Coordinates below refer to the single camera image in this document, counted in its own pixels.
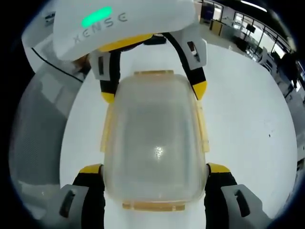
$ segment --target green light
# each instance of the green light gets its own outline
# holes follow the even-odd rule
[[[92,24],[96,23],[97,21],[102,20],[103,18],[109,17],[111,13],[112,13],[111,7],[106,6],[96,12],[93,12],[92,14],[88,15],[87,17],[85,17],[82,20],[81,25],[86,28],[86,27],[91,26]]]

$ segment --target ceiling light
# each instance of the ceiling light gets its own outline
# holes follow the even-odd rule
[[[258,9],[262,10],[262,11],[267,12],[267,10],[266,10],[265,8],[263,8],[263,7],[260,7],[260,6],[254,5],[254,4],[249,3],[249,2],[247,2],[247,1],[242,1],[242,0],[241,0],[241,2],[242,2],[242,3],[244,3],[244,4],[247,4],[247,5],[249,5],[249,6],[253,6],[253,7],[256,7],[256,8],[258,8]]]

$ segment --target white wall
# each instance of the white wall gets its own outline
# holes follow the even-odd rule
[[[224,6],[221,22],[226,25],[232,26],[232,23],[234,21],[234,14],[235,14],[235,10],[233,10],[230,7]]]

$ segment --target desk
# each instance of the desk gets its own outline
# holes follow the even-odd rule
[[[138,46],[122,53],[121,75],[134,71],[172,69],[184,74],[170,44]],[[207,162],[231,169],[274,217],[291,192],[296,175],[297,147],[293,121],[281,91],[269,72],[233,51],[208,45],[204,68],[208,88],[202,104],[210,152]],[[61,148],[61,187],[79,170],[103,163],[100,151],[107,104],[90,73],[73,104]],[[149,213],[123,210],[105,195],[105,228],[205,228],[203,198],[184,212]]]

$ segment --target plastic container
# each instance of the plastic container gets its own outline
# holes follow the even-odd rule
[[[187,78],[127,77],[111,106],[103,171],[107,194],[123,203],[200,198],[207,174],[196,98]]]

